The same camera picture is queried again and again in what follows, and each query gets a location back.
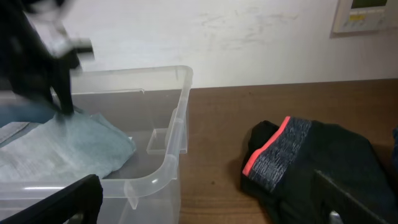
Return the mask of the light grey-blue jeans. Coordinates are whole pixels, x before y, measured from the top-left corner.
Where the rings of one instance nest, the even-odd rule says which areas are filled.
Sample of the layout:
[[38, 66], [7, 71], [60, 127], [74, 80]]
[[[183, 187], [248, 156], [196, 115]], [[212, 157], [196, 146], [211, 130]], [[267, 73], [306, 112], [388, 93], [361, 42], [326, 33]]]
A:
[[76, 110], [43, 124], [10, 122], [1, 128], [1, 182], [103, 178], [135, 151], [134, 141], [100, 113]]

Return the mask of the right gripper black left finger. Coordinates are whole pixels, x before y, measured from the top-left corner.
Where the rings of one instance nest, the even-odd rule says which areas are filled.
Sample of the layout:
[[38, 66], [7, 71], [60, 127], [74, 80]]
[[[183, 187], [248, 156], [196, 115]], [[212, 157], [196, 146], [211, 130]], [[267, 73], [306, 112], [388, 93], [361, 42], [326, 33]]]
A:
[[64, 189], [1, 221], [1, 224], [65, 223], [81, 215], [80, 223], [96, 224], [103, 203], [103, 188], [90, 174]]

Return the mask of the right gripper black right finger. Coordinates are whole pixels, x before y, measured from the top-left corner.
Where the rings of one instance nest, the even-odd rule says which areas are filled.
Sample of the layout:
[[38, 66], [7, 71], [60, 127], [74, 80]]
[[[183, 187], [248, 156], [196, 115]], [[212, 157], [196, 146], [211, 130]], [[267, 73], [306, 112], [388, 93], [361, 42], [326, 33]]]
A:
[[387, 222], [319, 170], [312, 177], [312, 206], [315, 223]]

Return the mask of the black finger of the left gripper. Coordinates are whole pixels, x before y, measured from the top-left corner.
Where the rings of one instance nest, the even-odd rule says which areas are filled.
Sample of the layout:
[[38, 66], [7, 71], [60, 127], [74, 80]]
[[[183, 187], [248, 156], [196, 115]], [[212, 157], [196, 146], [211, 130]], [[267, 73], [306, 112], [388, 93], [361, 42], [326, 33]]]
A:
[[55, 67], [51, 77], [51, 87], [57, 94], [61, 112], [66, 116], [74, 113], [71, 95], [70, 70], [65, 67]]

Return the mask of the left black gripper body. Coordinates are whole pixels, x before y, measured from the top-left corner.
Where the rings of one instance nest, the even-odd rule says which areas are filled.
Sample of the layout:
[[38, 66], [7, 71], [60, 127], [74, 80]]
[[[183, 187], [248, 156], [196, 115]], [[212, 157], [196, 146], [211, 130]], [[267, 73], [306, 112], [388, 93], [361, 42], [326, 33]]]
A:
[[14, 93], [51, 103], [54, 68], [79, 66], [79, 59], [57, 59], [50, 54], [21, 1], [1, 0], [1, 80], [6, 80]]

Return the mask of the dark blue garment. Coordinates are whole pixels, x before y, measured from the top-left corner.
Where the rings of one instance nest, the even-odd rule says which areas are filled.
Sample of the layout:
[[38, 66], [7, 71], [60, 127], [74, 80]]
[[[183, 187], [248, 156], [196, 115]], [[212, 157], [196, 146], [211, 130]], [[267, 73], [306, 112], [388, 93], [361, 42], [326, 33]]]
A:
[[1, 105], [1, 127], [13, 122], [44, 124], [56, 113], [57, 110], [40, 103]]

